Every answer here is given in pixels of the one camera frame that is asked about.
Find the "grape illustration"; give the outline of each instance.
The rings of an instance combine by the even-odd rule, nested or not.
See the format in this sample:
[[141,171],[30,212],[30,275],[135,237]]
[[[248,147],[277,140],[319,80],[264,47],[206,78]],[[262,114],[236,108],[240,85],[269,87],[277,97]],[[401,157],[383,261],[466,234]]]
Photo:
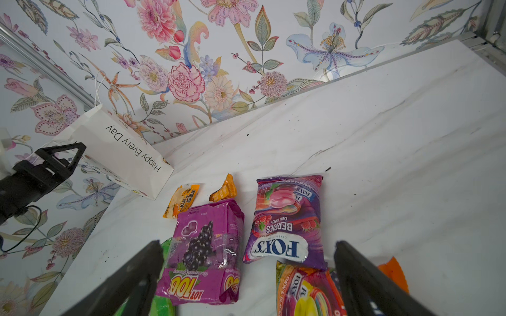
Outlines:
[[213,237],[213,221],[204,225],[200,234],[196,238],[190,240],[188,250],[183,256],[183,264],[189,271],[197,271],[199,266],[204,265],[207,257],[215,254],[211,247],[211,239]]

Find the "purple candy bag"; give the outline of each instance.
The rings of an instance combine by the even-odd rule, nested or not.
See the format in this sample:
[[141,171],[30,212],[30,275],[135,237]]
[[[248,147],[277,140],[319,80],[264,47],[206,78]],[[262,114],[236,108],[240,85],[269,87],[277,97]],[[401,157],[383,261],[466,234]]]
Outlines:
[[242,261],[276,256],[316,269],[327,269],[320,236],[323,177],[259,179],[251,235]]
[[236,302],[243,224],[244,213],[234,199],[180,213],[156,295],[173,305]]

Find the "green snack bag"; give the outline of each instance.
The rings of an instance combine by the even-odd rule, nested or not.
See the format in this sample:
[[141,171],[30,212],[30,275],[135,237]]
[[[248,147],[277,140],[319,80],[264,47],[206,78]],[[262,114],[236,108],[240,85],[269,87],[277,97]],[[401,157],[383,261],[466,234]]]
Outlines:
[[[161,244],[161,247],[163,249],[163,261],[167,260],[168,256],[168,250],[171,247],[171,241],[172,238],[167,239]],[[116,314],[114,316],[121,316],[123,313],[123,310],[125,309],[125,306],[127,304],[126,300],[118,309]],[[172,305],[171,300],[166,297],[161,296],[154,296],[153,301],[151,301],[151,310],[149,311],[149,316],[176,316],[176,308]]]

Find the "blue lily illustration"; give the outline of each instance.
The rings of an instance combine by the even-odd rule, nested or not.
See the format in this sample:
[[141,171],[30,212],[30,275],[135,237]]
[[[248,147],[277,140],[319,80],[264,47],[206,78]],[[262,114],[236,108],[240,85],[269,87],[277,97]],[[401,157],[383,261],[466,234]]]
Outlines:
[[346,48],[345,37],[344,27],[331,23],[330,32],[325,32],[322,36],[323,40],[320,45],[323,50],[315,48],[309,36],[305,34],[289,36],[286,39],[286,45],[293,49],[300,62],[312,63],[314,71],[329,70],[333,73],[334,78],[339,77],[339,68],[346,65],[353,67],[366,66],[376,59],[378,54],[385,48],[384,46],[373,49],[361,47],[351,52],[341,52]]

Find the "white wire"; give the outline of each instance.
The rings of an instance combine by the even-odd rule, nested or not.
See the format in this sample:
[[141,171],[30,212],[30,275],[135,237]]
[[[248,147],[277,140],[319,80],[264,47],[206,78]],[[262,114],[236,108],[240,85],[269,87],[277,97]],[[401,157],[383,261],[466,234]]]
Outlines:
[[[101,73],[101,71],[99,70],[97,72],[97,78],[100,73]],[[102,101],[100,101],[100,97],[98,96],[98,91],[100,90],[100,87],[102,86],[102,83],[104,82],[104,80],[105,80],[105,76],[102,79],[102,81],[99,83],[98,88],[97,88],[97,79],[95,78],[95,101],[94,101],[95,107],[97,107],[97,99],[98,99],[99,104],[102,104]]]

